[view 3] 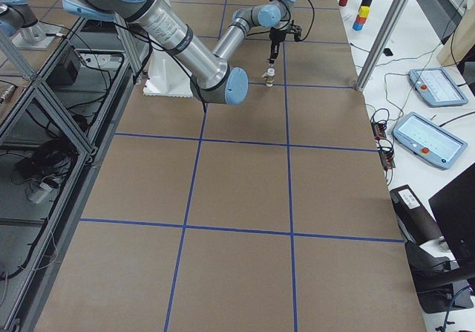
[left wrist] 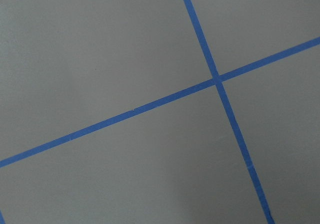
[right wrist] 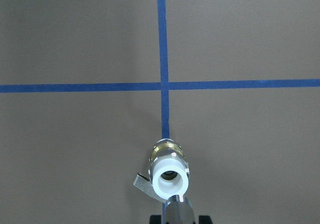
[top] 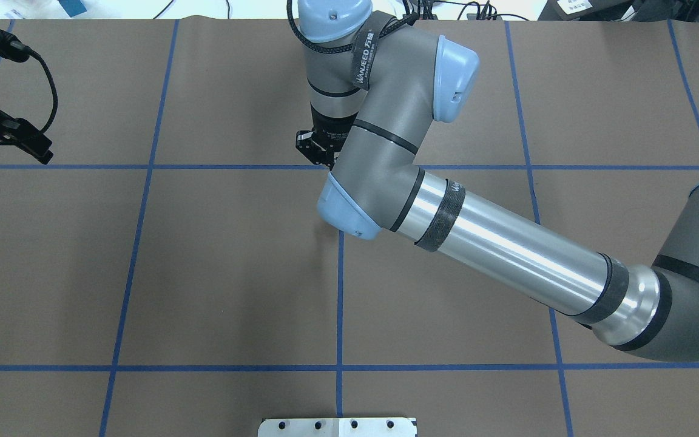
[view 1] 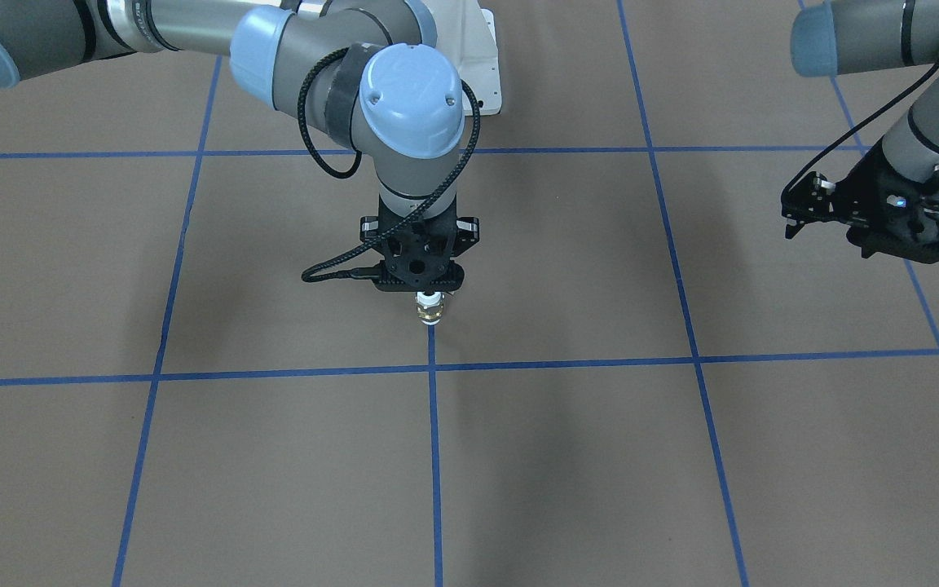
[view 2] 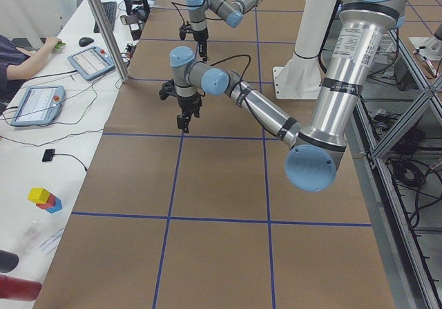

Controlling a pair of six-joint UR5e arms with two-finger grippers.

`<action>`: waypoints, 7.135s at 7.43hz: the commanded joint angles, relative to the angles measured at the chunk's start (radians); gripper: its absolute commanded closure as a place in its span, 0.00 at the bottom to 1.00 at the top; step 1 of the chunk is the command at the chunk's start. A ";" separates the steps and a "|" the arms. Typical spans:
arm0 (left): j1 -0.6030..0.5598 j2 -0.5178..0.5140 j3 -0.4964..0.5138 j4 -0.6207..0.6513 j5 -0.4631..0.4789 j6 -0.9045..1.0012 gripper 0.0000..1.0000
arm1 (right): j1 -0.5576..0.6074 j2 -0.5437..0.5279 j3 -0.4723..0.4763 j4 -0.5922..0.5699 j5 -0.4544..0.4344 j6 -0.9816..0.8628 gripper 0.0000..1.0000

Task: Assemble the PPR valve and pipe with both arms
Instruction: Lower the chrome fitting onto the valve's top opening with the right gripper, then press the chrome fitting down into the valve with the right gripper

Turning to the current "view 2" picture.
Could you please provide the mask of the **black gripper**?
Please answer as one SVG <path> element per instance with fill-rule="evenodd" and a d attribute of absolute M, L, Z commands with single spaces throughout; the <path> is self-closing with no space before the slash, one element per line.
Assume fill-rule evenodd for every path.
<path fill-rule="evenodd" d="M 181 115 L 177 116 L 177 127 L 182 129 L 183 132 L 189 132 L 189 123 L 191 117 L 200 117 L 200 108 L 202 106 L 202 96 L 200 94 L 194 94 L 190 97 L 177 97 L 178 105 L 182 110 Z"/>
<path fill-rule="evenodd" d="M 206 44 L 209 38 L 208 29 L 205 28 L 204 30 L 194 30 L 193 38 L 198 43 L 199 56 L 202 57 L 204 62 L 206 62 L 209 59 L 207 53 L 207 44 Z"/>

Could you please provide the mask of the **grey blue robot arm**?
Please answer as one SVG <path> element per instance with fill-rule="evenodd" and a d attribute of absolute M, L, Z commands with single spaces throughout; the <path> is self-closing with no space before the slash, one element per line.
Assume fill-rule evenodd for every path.
<path fill-rule="evenodd" d="M 304 191 L 324 190 L 336 177 L 347 146 L 345 130 L 381 37 L 403 22 L 405 1 L 344 1 L 340 12 L 343 26 L 306 127 L 253 89 L 239 74 L 198 60 L 187 46 L 170 52 L 173 78 L 163 84 L 160 97 L 176 97 L 182 111 L 177 126 L 188 131 L 191 118 L 200 114 L 203 93 L 228 95 L 272 136 L 289 146 L 285 173 L 293 185 Z"/>
<path fill-rule="evenodd" d="M 262 0 L 186 0 L 189 20 L 180 27 L 180 39 L 184 40 L 187 34 L 192 34 L 198 43 L 198 53 L 203 61 L 209 59 L 207 55 L 207 40 L 209 31 L 206 23 L 206 11 L 211 10 L 218 18 L 225 21 L 232 28 L 237 27 L 244 15 L 258 6 Z"/>

